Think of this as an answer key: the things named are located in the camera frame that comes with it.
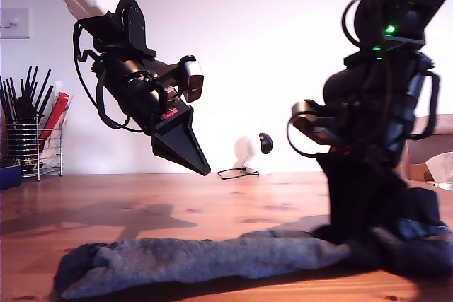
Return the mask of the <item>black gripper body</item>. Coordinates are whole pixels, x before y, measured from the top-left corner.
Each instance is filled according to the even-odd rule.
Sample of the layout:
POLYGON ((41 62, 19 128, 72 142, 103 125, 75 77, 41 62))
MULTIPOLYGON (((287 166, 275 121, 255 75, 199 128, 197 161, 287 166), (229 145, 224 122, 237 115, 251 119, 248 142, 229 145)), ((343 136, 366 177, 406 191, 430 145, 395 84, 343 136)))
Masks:
POLYGON ((116 99, 147 136, 192 124, 193 108, 152 81, 131 81, 119 90, 116 99))

